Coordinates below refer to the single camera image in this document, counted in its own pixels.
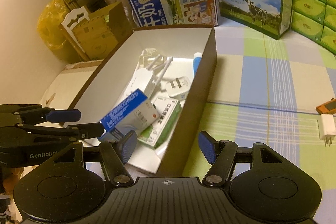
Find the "person's left hand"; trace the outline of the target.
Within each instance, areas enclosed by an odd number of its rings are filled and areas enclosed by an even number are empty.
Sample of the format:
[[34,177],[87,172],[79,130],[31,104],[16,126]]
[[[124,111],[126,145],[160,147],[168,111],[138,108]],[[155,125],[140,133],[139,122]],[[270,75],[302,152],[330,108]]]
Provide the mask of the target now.
[[1,167],[1,194],[12,195],[14,187],[21,178],[23,167],[7,168]]

